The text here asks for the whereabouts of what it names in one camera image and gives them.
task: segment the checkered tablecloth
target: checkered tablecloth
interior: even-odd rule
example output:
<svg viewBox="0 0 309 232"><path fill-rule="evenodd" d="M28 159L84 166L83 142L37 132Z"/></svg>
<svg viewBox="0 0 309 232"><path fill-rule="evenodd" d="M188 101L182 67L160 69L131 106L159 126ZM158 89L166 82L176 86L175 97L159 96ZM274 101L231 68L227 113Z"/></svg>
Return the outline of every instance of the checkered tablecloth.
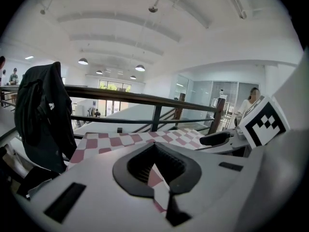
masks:
<svg viewBox="0 0 309 232"><path fill-rule="evenodd" d="M144 133L87 133L78 144L68 169L86 158L136 144L162 142L192 150L204 148L199 142L203 136L193 129ZM168 205L169 187L155 165L150 171L148 185L155 190L154 204L164 215Z"/></svg>

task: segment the white ceiling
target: white ceiling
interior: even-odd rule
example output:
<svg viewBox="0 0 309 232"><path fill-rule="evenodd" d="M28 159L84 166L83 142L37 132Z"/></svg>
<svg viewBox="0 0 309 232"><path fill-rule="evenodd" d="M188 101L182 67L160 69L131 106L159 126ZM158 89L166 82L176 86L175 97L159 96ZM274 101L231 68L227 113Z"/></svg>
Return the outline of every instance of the white ceiling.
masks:
<svg viewBox="0 0 309 232"><path fill-rule="evenodd" d="M172 56L178 47L198 42L214 32L237 28L245 21L288 16L278 0L237 0L237 3L235 0L159 0L158 11L151 13L148 8L155 1L29 0L32 7L28 6L27 10L32 9L36 18L53 28L53 32L47 27L39 29L42 23L38 22L38 31L45 30L40 37L46 37L47 41L48 36L57 34L61 35L58 41L63 42L54 50L51 46L45 47L43 39L40 43L38 40L30 42L31 37L27 35L26 38L24 34L27 30L34 31L35 22L29 23L28 28L20 26L24 31L20 38L13 30L8 38L23 43L23 48L50 54L49 59L87 68L88 73L107 68L115 73L134 74L136 65L144 65L147 72ZM13 58L24 58L25 53L15 52ZM86 58L89 66L78 66L79 58ZM139 73L139 77L142 81L143 74Z"/></svg>

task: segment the metal railing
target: metal railing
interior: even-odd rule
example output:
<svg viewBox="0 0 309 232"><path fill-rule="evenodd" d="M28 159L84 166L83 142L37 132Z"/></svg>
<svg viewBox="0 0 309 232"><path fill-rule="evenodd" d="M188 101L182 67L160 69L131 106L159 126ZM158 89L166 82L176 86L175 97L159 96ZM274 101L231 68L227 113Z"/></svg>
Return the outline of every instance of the metal railing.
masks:
<svg viewBox="0 0 309 232"><path fill-rule="evenodd" d="M0 87L0 91L16 93L18 91L18 87L19 86L4 86L4 87ZM65 89L70 97L153 105L154 113L153 113L153 118L151 120L99 118L99 117L76 116L76 115L71 116L71 119L81 120L81 121L92 121L92 122L101 122L101 123L120 123L120 124L147 124L147 125L151 125L150 131L157 131L160 124L174 124L174 123L178 124L178 123L212 121L208 134L215 133L220 123L220 119L222 116L224 103L225 103L224 99L219 98L220 100L218 101L218 105L216 108L214 108L214 107L202 106L202 105L192 104L192 103L188 103L184 101L176 101L176 100L157 97L157 96L151 96L151 95L145 95L145 94L135 94L135 93L114 91L114 90L107 90L107 89L77 87L77 86L65 86ZM15 107L14 103L7 102L7 101L1 101L1 102ZM160 120L160 117L161 117L160 114L161 114L162 107L172 107L172 108L214 112L214 116L213 116L214 119L205 118L205 119L186 119L186 120L184 119Z"/></svg>

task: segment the jacket logo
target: jacket logo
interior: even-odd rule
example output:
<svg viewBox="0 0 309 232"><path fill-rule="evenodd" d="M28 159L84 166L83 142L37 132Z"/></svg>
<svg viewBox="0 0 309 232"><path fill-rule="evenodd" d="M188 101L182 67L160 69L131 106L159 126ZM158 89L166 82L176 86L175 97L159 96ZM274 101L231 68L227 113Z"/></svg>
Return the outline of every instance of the jacket logo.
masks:
<svg viewBox="0 0 309 232"><path fill-rule="evenodd" d="M50 107L50 110L52 110L55 107L55 105L53 103L49 103L49 107Z"/></svg>

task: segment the black slot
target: black slot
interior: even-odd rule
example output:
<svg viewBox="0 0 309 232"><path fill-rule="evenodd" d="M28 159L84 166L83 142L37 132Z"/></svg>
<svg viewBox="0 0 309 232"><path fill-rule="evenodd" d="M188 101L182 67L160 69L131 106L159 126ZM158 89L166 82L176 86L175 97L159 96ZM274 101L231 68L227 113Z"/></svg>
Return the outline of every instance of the black slot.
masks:
<svg viewBox="0 0 309 232"><path fill-rule="evenodd" d="M240 172L243 168L243 166L240 166L240 165L236 165L236 164L232 164L232 163L228 163L228 162L221 162L219 164L220 167L224 167L224 168L228 168L228 169L231 169L231 170L235 170L235 171L238 171Z"/></svg>
<svg viewBox="0 0 309 232"><path fill-rule="evenodd" d="M72 183L46 210L45 214L53 220L62 223L72 209L86 186Z"/></svg>

